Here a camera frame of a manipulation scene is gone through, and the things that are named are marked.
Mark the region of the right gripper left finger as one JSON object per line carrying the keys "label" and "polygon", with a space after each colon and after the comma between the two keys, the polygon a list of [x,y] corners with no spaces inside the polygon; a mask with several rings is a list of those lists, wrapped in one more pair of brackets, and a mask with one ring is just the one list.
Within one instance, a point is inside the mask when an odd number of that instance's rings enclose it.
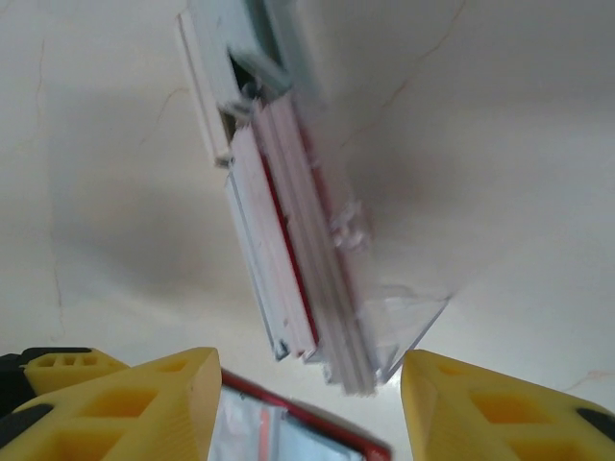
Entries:
{"label": "right gripper left finger", "polygon": [[0,461],[208,461],[221,388],[195,348],[43,394],[0,418]]}

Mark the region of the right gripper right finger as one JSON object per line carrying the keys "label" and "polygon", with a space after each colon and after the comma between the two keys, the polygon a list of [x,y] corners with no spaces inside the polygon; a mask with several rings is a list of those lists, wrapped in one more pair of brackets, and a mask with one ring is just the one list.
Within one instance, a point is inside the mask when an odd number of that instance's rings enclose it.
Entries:
{"label": "right gripper right finger", "polygon": [[615,413],[427,351],[409,351],[402,404],[413,461],[615,461]]}

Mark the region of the clear acrylic card stand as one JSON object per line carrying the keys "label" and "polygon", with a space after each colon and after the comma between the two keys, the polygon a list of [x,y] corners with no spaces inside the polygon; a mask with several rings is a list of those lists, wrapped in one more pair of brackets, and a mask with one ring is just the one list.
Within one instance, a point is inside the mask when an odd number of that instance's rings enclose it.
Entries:
{"label": "clear acrylic card stand", "polygon": [[316,98],[265,53],[244,0],[187,0],[176,30],[205,149],[226,173],[231,210],[234,134],[252,128],[268,157],[319,337],[318,349],[298,358],[319,364],[349,395],[373,394],[447,299],[378,280],[364,205],[314,133],[325,100],[314,61]]}

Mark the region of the red leather card holder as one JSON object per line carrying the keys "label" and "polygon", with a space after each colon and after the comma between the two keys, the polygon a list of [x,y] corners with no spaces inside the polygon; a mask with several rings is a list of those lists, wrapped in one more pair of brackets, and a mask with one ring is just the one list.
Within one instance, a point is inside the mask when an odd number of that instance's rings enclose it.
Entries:
{"label": "red leather card holder", "polygon": [[208,461],[392,461],[391,448],[323,409],[222,372]]}

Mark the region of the white and blue credit card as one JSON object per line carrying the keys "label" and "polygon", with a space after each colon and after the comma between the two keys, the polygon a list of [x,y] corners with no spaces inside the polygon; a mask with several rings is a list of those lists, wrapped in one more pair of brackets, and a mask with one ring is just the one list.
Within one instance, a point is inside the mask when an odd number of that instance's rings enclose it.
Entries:
{"label": "white and blue credit card", "polygon": [[258,307],[274,356],[295,356],[288,347],[289,331],[283,327],[282,290],[275,282],[273,247],[267,237],[271,204],[265,198],[266,181],[258,163],[259,145],[250,127],[239,129],[231,143],[232,164],[226,191],[240,246],[246,258]]}

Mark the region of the plain red credit card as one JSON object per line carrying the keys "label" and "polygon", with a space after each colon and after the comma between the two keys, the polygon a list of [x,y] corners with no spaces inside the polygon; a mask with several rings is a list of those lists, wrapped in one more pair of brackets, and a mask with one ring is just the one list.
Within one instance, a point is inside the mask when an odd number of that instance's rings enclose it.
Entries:
{"label": "plain red credit card", "polygon": [[269,225],[272,230],[268,231],[267,237],[273,247],[274,280],[282,290],[283,327],[289,331],[287,344],[291,353],[301,357],[318,349],[319,337],[268,157],[259,154],[258,163],[266,181],[265,198],[272,208]]}

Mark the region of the teal credit card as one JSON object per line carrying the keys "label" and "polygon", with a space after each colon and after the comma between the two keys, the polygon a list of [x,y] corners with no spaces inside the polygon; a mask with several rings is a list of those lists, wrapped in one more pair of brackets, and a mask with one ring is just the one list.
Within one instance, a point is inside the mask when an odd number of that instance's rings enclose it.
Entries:
{"label": "teal credit card", "polygon": [[306,34],[299,20],[299,0],[244,0],[265,53],[306,96],[316,98],[317,83]]}

